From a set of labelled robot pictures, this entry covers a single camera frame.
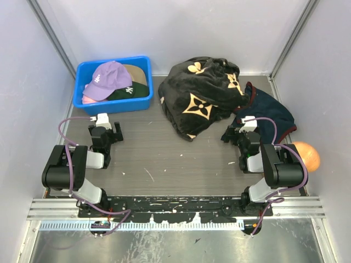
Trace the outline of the green NY cap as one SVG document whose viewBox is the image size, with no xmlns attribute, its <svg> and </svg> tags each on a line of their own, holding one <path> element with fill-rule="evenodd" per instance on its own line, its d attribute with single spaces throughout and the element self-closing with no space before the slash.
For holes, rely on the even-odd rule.
<svg viewBox="0 0 351 263">
<path fill-rule="evenodd" d="M 132 82 L 130 87 L 115 90 L 106 99 L 108 101 L 144 98 L 149 95 L 149 87 L 139 82 Z"/>
</svg>

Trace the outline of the beige cap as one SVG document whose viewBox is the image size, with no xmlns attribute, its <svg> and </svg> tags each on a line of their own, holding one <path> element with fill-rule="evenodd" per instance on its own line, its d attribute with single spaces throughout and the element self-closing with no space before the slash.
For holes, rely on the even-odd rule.
<svg viewBox="0 0 351 263">
<path fill-rule="evenodd" d="M 146 75 L 140 67 L 129 65 L 129 64 L 123 64 L 123 65 L 127 69 L 128 73 L 130 74 L 133 82 L 147 85 Z"/>
</svg>

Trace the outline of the wooden hat stand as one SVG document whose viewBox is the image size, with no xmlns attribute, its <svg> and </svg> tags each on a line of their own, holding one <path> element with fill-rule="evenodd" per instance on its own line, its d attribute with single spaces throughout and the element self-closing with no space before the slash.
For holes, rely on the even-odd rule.
<svg viewBox="0 0 351 263">
<path fill-rule="evenodd" d="M 303 169 L 314 172 L 320 166 L 317 150 L 305 142 L 291 144 L 261 144 L 263 173 L 280 179 L 284 176 L 303 176 Z"/>
</svg>

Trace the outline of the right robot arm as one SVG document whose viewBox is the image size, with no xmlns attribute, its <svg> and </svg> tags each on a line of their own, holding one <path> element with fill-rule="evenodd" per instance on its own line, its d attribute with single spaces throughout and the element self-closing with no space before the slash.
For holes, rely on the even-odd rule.
<svg viewBox="0 0 351 263">
<path fill-rule="evenodd" d="M 227 127 L 223 141 L 239 148 L 239 168 L 242 172 L 263 175 L 241 194 L 239 209 L 245 215 L 254 215 L 271 197 L 299 189 L 308 180 L 307 169 L 293 144 L 264 144 L 253 128 L 233 125 Z"/>
</svg>

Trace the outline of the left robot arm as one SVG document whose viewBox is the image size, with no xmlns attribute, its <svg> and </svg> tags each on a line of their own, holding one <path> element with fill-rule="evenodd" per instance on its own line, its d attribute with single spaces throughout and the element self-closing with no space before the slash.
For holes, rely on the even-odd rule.
<svg viewBox="0 0 351 263">
<path fill-rule="evenodd" d="M 92 145 L 55 145 L 42 173 L 42 185 L 67 193 L 76 200 L 80 211 L 97 217 L 122 214 L 111 204 L 106 191 L 86 178 L 87 169 L 107 169 L 112 144 L 123 141 L 119 122 L 114 128 L 90 125 Z"/>
</svg>

